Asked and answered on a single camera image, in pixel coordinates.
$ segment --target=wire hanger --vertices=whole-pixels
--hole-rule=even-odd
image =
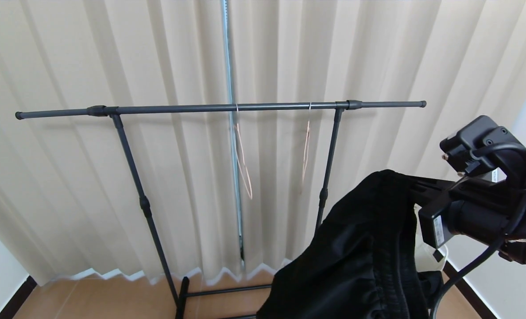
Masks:
[[[304,152],[302,155],[302,181],[300,192],[304,187],[304,176],[306,175],[306,166],[308,165],[308,145],[310,143],[310,111],[312,109],[312,102],[308,103],[308,121],[306,123],[306,139],[304,140]]]
[[[239,113],[239,106],[237,103],[235,103],[235,111]],[[245,155],[243,152],[243,144],[241,143],[241,133],[239,132],[239,122],[234,125],[235,130],[237,131],[237,140],[239,141],[239,148],[241,149],[241,163],[243,164],[243,168],[241,169],[241,163],[239,162],[239,155],[237,154],[237,147],[233,148],[235,150],[235,158],[237,160],[237,167],[239,168],[239,174],[241,175],[241,179],[243,180],[243,185],[245,186],[245,189],[247,190],[247,196],[249,196],[249,199],[253,199],[253,189],[251,188],[251,178],[249,177],[249,170],[247,169],[247,165],[245,165]],[[247,182],[245,181],[245,177],[243,176],[243,170],[245,170],[245,176],[247,176]]]

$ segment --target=curtain fold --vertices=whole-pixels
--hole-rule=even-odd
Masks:
[[[526,1],[231,0],[239,103],[415,101],[342,116],[327,213],[371,171],[449,176],[438,143],[526,98]],[[15,111],[227,103],[221,3],[0,1],[0,238],[39,284],[162,274],[113,123]],[[333,111],[238,115],[247,272],[314,231]],[[122,117],[170,269],[241,273],[226,113]],[[302,180],[307,121],[309,161]]]

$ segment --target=robotic arm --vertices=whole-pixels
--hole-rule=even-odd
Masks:
[[[496,251],[526,265],[526,148],[505,128],[481,116],[441,141],[442,158],[462,178],[458,182],[412,176],[413,201],[422,208],[419,221],[425,243],[439,248],[458,234],[488,248],[442,288],[442,296]],[[500,168],[507,176],[494,183],[483,174]]]

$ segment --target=beige curtain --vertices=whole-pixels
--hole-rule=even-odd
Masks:
[[[15,111],[226,103],[218,1],[0,1],[0,238],[43,284],[162,273],[113,124]],[[239,103],[427,100],[346,111],[326,212],[369,172],[443,178],[438,142],[526,98],[526,1],[229,2]],[[306,123],[310,156],[302,182]],[[240,273],[225,113],[123,117],[171,270]],[[312,238],[333,112],[239,115],[247,271]]]

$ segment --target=black garment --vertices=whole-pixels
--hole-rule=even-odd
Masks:
[[[413,183],[384,170],[346,194],[303,254],[277,272],[257,318],[427,318],[425,293],[442,277],[423,274],[423,292],[414,263]]]

